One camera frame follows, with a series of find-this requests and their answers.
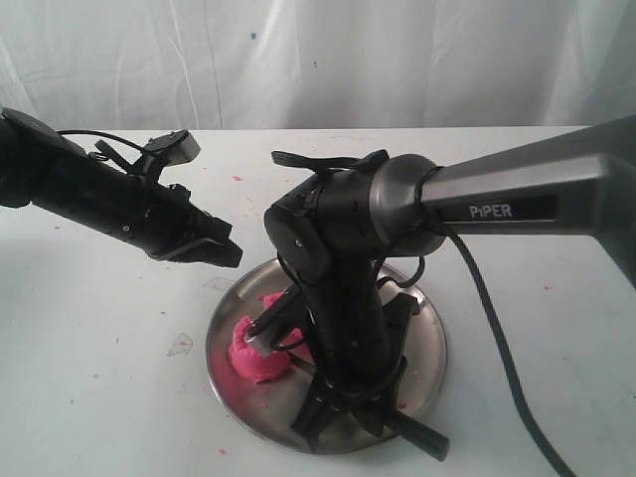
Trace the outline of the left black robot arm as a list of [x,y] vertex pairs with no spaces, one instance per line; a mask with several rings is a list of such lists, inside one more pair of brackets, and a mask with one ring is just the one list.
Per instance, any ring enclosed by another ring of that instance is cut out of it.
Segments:
[[198,209],[180,184],[163,186],[167,167],[193,161],[201,148],[187,130],[139,148],[128,163],[103,133],[92,152],[39,119],[1,111],[1,204],[34,205],[143,250],[158,261],[236,268],[241,248],[231,224]]

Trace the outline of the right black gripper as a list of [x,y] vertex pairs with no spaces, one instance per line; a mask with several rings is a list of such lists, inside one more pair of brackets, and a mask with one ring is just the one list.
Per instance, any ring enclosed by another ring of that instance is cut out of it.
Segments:
[[396,395],[384,389],[398,375],[410,318],[419,306],[405,293],[382,303],[376,277],[371,267],[330,267],[319,277],[299,275],[313,319],[305,331],[318,379],[291,424],[305,440],[318,440],[342,406],[357,406],[360,427],[382,437],[397,408]]

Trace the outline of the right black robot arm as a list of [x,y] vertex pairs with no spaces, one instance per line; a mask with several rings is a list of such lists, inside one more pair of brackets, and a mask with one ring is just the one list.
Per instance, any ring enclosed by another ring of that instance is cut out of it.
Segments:
[[380,300],[392,256],[424,257],[461,235],[595,238],[635,276],[635,120],[625,117],[443,167],[380,150],[362,159],[276,151],[311,171],[264,225],[290,274],[282,303],[298,316],[317,372],[293,429],[310,447],[339,417],[425,445],[436,434],[397,408],[405,333],[416,306]]

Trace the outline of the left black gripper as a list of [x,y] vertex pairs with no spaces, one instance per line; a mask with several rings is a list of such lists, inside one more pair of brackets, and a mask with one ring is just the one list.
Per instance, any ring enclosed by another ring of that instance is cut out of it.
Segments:
[[231,231],[231,224],[194,206],[181,186],[118,185],[118,239],[153,259],[238,268],[242,249]]

